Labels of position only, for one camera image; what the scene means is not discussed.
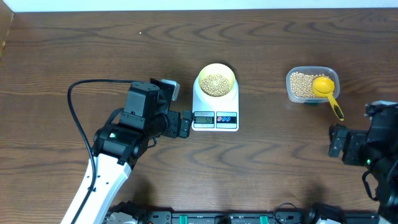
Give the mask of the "yellow measuring scoop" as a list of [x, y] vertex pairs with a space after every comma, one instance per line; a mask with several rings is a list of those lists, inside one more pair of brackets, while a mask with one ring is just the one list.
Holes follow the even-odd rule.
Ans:
[[335, 83], [327, 77], [318, 77], [313, 81], [312, 84], [313, 93], [318, 97], [327, 98], [336, 117], [340, 121], [343, 121], [345, 117], [339, 104], [337, 103], [335, 97], [333, 96], [334, 90], [335, 90]]

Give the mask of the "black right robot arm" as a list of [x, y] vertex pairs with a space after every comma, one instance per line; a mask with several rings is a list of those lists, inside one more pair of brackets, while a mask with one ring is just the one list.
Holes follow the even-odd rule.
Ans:
[[397, 103], [375, 101], [364, 115], [371, 122], [367, 131], [330, 126], [328, 154], [342, 154], [343, 164], [367, 168], [362, 181], [368, 197], [379, 202], [383, 219], [397, 223]]

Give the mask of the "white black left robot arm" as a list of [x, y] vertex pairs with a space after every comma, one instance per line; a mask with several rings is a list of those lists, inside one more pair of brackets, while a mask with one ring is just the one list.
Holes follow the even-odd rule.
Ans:
[[111, 113], [95, 133], [92, 143], [78, 121], [72, 105], [72, 91], [68, 90], [68, 106], [90, 159], [63, 223], [102, 223], [138, 158], [151, 147], [149, 142], [157, 141], [160, 136], [175, 139], [190, 135], [192, 112], [170, 110], [180, 89], [176, 81], [129, 80], [128, 84], [124, 107]]

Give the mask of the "white digital kitchen scale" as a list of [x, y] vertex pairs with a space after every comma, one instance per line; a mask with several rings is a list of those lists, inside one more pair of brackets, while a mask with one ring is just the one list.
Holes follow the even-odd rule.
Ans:
[[239, 129], [239, 85], [234, 79], [231, 91], [219, 97], [207, 95], [197, 76], [193, 86], [194, 131], [235, 132]]

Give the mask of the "soybeans in yellow bowl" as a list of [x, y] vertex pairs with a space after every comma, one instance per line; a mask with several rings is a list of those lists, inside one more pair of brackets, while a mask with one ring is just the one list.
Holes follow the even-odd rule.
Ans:
[[204, 78], [200, 87], [207, 95], [221, 97], [228, 94], [233, 86], [226, 77], [220, 74], [215, 74], [208, 75]]

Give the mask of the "yellow plastic bowl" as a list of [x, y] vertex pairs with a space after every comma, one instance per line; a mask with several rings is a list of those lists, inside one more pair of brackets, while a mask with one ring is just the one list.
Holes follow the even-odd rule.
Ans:
[[236, 83], [236, 78], [234, 76], [234, 73], [232, 69], [230, 69], [227, 65], [221, 64], [221, 63], [212, 63], [204, 67], [199, 75], [198, 75], [198, 84], [200, 87], [200, 84], [204, 78], [206, 78], [208, 75], [215, 75], [215, 74], [220, 74], [224, 77], [226, 77], [230, 84], [234, 87]]

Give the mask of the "clear container of soybeans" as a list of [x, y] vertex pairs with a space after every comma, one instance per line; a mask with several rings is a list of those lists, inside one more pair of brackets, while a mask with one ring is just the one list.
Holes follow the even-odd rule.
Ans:
[[318, 77], [328, 77], [335, 84], [333, 96], [340, 94], [340, 82], [337, 73], [328, 67], [295, 67], [286, 76], [286, 89], [289, 100], [294, 103], [327, 103], [327, 98], [316, 96], [312, 91], [313, 81]]

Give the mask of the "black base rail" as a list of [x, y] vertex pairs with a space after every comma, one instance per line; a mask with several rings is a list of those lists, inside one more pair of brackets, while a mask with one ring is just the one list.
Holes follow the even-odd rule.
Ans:
[[344, 212], [316, 203], [309, 211], [280, 205], [267, 212], [176, 212], [170, 208], [145, 209], [132, 202], [121, 202], [107, 212], [104, 224], [294, 224], [346, 223], [378, 224], [382, 218], [372, 212]]

